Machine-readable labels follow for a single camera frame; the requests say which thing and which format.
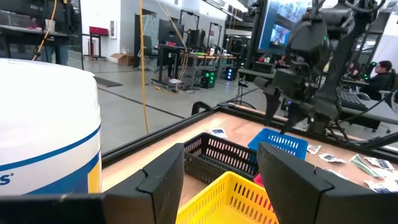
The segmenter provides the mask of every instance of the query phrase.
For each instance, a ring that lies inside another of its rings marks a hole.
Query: scattered card
[[[371,167],[366,165],[361,157],[357,154],[353,156],[349,160],[352,164],[356,165],[356,167],[360,168],[361,170],[365,171],[367,174],[369,174],[371,177],[378,177],[381,178],[382,176],[378,174],[375,170],[373,170]]]
[[[331,172],[332,174],[335,174],[335,175],[338,176],[338,177],[341,177],[341,178],[343,178],[343,179],[348,180],[347,177],[343,176],[343,174],[337,173],[336,171],[329,170],[329,169],[327,169],[326,171]]]
[[[319,149],[321,149],[322,146],[312,146],[309,145],[307,147],[307,151],[310,152],[311,154],[315,155],[316,153],[318,153]]]
[[[210,129],[210,134],[219,138],[228,138],[223,128],[212,128]]]
[[[339,158],[336,158],[336,157],[334,157],[331,154],[321,154],[321,155],[319,155],[319,157],[322,160],[327,161],[327,162],[343,162],[343,163],[346,163],[346,161],[344,161],[342,159],[339,159]]]
[[[391,163],[384,159],[376,159],[373,157],[364,157],[368,162],[370,162],[374,166],[378,166],[383,169],[394,170],[395,168],[391,165]]]

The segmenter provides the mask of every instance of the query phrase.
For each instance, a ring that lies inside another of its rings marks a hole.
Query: cable
[[[341,124],[342,122],[351,121],[352,119],[355,119],[355,118],[361,116],[362,114],[367,113],[369,110],[375,108],[375,107],[376,107],[377,105],[379,105],[381,102],[383,102],[384,100],[386,100],[389,96],[391,96],[391,95],[392,95],[395,91],[397,91],[397,90],[398,90],[398,87],[397,87],[395,90],[392,90],[392,91],[391,91],[389,94],[387,94],[383,99],[379,100],[379,101],[378,101],[377,103],[375,103],[373,106],[371,106],[370,108],[368,108],[366,111],[362,111],[361,113],[356,114],[356,115],[354,115],[354,116],[351,116],[351,117],[349,117],[349,118],[347,118],[347,119],[344,119],[344,120],[340,121],[339,123]]]
[[[54,20],[54,17],[55,17],[55,11],[57,10],[57,0],[55,0],[54,1],[54,10],[52,11],[52,15],[51,15],[51,21],[53,21]],[[49,28],[47,28],[47,32],[45,33],[45,36],[44,36],[44,38],[43,38],[43,40],[42,40],[42,43],[40,44],[40,47],[39,47],[39,49],[38,49],[38,53],[40,53],[40,51],[42,50],[42,47],[43,47],[43,45],[44,45],[44,42],[47,40],[47,38],[49,37],[49,33],[50,33],[50,29]]]
[[[142,24],[142,0],[139,0],[139,28],[141,38],[141,89],[142,89],[142,109],[144,110],[145,129],[149,134],[147,106],[145,99],[145,63],[144,63],[144,26]]]

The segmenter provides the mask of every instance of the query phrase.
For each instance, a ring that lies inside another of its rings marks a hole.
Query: white container
[[[101,191],[93,74],[0,58],[0,195]]]

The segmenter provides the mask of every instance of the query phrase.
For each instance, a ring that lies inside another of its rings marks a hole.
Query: blue basket
[[[260,133],[258,133],[257,136],[248,144],[248,147],[256,151],[259,147],[259,142],[271,144],[300,159],[305,159],[308,147],[308,142],[306,140],[298,139],[286,134],[279,134],[277,131],[267,128],[261,130]]]

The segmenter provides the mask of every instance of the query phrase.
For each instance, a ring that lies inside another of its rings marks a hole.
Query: black mat
[[[120,83],[116,83],[116,82],[112,82],[100,77],[94,77],[95,80],[97,81],[97,84],[101,85],[101,86],[105,86],[105,87],[115,87],[115,86],[122,86],[122,84]]]

